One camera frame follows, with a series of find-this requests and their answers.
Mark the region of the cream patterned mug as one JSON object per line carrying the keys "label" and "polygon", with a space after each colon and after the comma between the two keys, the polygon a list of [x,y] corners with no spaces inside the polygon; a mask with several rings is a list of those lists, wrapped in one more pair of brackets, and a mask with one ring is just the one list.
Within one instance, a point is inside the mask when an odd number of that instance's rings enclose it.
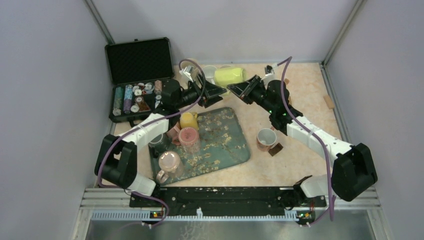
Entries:
{"label": "cream patterned mug", "polygon": [[199,64],[198,61],[194,58],[187,58],[181,63],[181,65],[184,66],[184,67],[186,67],[186,66],[197,66],[198,64]]}

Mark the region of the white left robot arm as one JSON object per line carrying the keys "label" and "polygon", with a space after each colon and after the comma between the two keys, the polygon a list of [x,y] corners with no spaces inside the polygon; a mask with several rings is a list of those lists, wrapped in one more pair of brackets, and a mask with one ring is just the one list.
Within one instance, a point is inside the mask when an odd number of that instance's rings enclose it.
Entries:
{"label": "white left robot arm", "polygon": [[168,132],[181,114],[194,105],[207,108],[221,101],[226,90],[198,74],[196,80],[188,82],[186,89],[175,79],[162,80],[159,92],[159,105],[144,121],[118,136],[108,134],[103,138],[94,167],[98,184],[106,180],[110,188],[136,192],[149,207],[160,202],[161,194],[155,190],[154,180],[138,173],[138,151]]}

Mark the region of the light green mug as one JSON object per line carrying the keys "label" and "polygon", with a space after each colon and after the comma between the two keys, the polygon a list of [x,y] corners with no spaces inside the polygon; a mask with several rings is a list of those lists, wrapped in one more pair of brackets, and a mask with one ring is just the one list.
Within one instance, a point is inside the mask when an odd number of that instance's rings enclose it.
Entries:
{"label": "light green mug", "polygon": [[226,65],[222,65],[222,66],[220,67],[220,69],[224,69],[224,68],[231,68],[231,67],[232,67],[231,65],[226,64]]}

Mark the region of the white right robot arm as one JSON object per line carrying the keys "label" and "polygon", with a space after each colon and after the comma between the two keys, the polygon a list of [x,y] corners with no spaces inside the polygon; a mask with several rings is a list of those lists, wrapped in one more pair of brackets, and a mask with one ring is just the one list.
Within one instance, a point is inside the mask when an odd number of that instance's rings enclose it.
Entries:
{"label": "white right robot arm", "polygon": [[262,107],[276,130],[325,160],[329,172],[301,180],[300,188],[293,192],[297,205],[307,206],[314,197],[324,194],[351,202],[378,181],[370,148],[343,141],[314,125],[288,103],[290,92],[283,81],[272,80],[265,85],[255,75],[245,82],[229,84],[227,89],[244,103]]}

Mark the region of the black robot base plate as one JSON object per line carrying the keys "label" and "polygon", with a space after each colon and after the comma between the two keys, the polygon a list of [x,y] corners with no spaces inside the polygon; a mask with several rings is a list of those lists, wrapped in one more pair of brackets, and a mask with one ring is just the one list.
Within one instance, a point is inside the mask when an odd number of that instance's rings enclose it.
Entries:
{"label": "black robot base plate", "polygon": [[324,196],[307,198],[292,187],[157,187],[152,196],[160,201],[130,196],[131,208],[169,206],[169,215],[192,216],[201,209],[207,217],[282,216],[294,208],[326,207]]}

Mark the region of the terracotta upside-down mug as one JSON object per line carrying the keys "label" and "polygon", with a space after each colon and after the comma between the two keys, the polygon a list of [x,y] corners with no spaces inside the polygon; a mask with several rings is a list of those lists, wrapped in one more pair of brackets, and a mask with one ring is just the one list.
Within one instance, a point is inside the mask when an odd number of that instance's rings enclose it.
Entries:
{"label": "terracotta upside-down mug", "polygon": [[256,146],[262,152],[270,150],[277,142],[278,137],[273,127],[262,128],[256,135]]}

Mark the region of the white and blue mug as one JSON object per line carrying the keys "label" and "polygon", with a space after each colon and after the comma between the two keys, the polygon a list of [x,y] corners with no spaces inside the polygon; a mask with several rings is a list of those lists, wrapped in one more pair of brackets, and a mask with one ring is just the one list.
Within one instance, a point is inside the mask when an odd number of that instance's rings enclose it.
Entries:
{"label": "white and blue mug", "polygon": [[208,83],[215,85],[216,84],[215,83],[215,72],[216,72],[217,69],[218,68],[213,66],[213,65],[206,65],[206,66],[202,67],[200,73]]}

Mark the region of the red-bottomed glass mug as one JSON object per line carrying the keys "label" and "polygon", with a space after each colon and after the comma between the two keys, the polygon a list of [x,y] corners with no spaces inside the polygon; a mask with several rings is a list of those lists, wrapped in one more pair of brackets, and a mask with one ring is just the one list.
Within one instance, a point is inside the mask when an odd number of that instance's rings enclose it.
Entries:
{"label": "red-bottomed glass mug", "polygon": [[199,132],[193,127],[185,127],[171,141],[174,145],[181,146],[187,154],[196,154],[200,151],[201,142]]}

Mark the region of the lime green faceted mug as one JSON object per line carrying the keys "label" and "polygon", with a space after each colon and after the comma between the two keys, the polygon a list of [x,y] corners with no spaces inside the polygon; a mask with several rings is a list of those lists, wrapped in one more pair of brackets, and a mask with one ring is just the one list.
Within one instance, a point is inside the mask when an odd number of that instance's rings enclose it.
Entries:
{"label": "lime green faceted mug", "polygon": [[229,84],[242,83],[247,79],[247,71],[241,67],[224,67],[214,72],[215,85],[227,88]]}

